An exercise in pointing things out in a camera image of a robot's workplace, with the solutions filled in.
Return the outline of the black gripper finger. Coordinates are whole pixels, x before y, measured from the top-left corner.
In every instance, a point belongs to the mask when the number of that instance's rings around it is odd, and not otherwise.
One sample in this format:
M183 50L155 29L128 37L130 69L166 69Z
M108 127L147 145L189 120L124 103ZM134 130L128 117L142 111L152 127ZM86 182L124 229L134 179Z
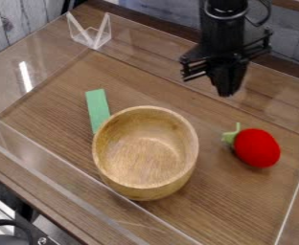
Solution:
M239 61L211 62L207 70L207 76L211 84L217 87L221 97L233 96L243 82L249 63Z

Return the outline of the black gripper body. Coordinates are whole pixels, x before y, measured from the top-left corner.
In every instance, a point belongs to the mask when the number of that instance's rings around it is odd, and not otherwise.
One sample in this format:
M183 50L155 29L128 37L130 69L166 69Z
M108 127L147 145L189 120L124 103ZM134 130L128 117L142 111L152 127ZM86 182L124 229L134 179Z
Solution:
M243 34L245 40L241 46L227 48L222 42L214 46L201 41L179 58L183 66L182 76L185 81L207 76L211 62L250 62L257 57L271 51L270 37L273 31L269 28L251 30Z

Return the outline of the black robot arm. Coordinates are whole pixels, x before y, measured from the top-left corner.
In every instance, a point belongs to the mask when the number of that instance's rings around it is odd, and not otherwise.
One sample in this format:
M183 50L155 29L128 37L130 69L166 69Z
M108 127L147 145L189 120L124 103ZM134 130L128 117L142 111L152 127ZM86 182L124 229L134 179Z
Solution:
M271 52L271 1L258 2L266 15L254 22L249 0L199 0L201 39L179 58L181 73L185 82L207 76L225 98L241 89L250 61Z

